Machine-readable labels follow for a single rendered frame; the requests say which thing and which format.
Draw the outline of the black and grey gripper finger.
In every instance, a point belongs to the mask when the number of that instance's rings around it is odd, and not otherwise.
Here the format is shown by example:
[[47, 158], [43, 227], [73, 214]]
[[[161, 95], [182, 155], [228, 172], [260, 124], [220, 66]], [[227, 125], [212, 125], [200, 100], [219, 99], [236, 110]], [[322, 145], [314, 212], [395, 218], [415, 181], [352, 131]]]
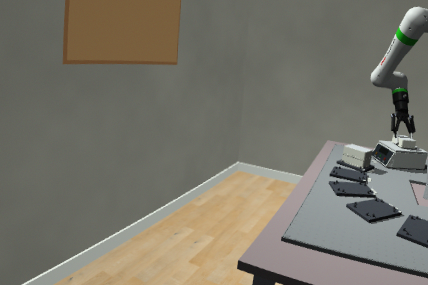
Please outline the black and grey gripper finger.
[[[406, 121], [404, 121], [404, 123], [405, 123], [405, 125], [406, 125], [406, 127], [408, 129], [409, 138], [413, 139], [413, 132], [416, 132], [415, 125], [414, 125], [414, 120], [413, 120], [414, 116], [413, 115], [412, 116], [409, 115], [409, 120], [408, 120], [408, 117], [407, 117], [406, 114], [404, 116], [406, 118]], [[409, 123], [409, 121], [410, 121], [410, 123]]]
[[397, 119], [397, 123], [396, 123], [396, 126], [395, 126], [395, 117], [396, 116], [397, 116], [396, 114], [392, 114], [391, 115], [391, 118], [392, 118], [392, 121], [391, 121], [391, 131], [393, 131], [394, 134], [395, 134], [395, 144], [398, 144], [399, 143], [398, 128], [399, 128], [400, 121], [402, 119], [403, 114], [400, 114], [400, 118]]

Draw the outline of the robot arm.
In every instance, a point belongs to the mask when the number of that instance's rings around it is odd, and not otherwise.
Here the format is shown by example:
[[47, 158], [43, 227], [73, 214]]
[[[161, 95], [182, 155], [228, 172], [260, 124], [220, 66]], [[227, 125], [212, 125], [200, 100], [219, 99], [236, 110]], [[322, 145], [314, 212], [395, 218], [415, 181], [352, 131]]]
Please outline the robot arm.
[[399, 101], [409, 103], [408, 79], [405, 74], [394, 71], [424, 32], [428, 33], [428, 9], [411, 8], [402, 20], [386, 55], [371, 74], [374, 86], [392, 90], [394, 105]]

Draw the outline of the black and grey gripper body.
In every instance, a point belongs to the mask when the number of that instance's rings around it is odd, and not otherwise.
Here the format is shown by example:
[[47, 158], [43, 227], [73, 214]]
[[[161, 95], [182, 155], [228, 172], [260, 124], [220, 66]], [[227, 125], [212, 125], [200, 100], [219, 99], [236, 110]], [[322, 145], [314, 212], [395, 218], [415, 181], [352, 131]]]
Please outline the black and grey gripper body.
[[399, 101], [395, 103], [395, 114], [397, 115], [397, 119], [400, 118], [400, 114], [403, 114], [401, 121], [406, 121], [405, 114], [409, 117], [408, 114], [408, 103], [406, 101]]

